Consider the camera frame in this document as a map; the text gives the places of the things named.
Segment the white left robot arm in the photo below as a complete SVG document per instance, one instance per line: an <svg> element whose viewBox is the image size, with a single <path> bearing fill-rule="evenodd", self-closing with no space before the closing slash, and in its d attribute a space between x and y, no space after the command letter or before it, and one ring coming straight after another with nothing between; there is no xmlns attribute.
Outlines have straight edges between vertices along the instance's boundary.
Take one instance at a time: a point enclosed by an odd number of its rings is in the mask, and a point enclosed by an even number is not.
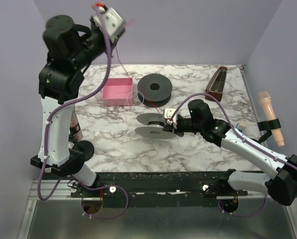
<svg viewBox="0 0 297 239"><path fill-rule="evenodd" d="M107 36L97 16L90 20L91 27L75 24L67 15L47 21L47 63L38 76L44 126L39 153L30 160L34 167L49 167L59 177L72 175L89 187L96 184L97 175L86 165L85 153L68 146L71 116L84 81L82 69L104 52L110 56L126 25L117 14L102 17Z"/></svg>

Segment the white perforated cable spool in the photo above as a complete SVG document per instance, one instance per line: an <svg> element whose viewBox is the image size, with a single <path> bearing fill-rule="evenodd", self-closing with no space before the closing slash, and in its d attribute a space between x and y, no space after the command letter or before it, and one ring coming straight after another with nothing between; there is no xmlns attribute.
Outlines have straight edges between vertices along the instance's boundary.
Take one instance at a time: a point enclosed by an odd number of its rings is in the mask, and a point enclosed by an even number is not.
<svg viewBox="0 0 297 239"><path fill-rule="evenodd" d="M135 133L151 139L172 139L176 135L172 132L164 131L165 121L162 114L145 113L137 116L137 121L142 124L135 128Z"/></svg>

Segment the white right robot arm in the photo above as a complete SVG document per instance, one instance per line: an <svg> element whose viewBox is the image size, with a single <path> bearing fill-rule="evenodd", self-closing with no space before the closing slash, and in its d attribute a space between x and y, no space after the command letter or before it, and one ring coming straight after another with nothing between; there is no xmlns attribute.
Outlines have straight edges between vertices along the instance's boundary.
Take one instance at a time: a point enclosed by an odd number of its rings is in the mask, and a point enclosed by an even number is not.
<svg viewBox="0 0 297 239"><path fill-rule="evenodd" d="M178 136L200 134L207 142L227 149L248 160L261 173L232 171L226 182L233 190L268 194L284 206L297 198L297 155L286 156L274 152L237 131L228 122L215 119L207 103L201 99L188 103L190 117L184 118L176 109L163 111L165 131Z"/></svg>

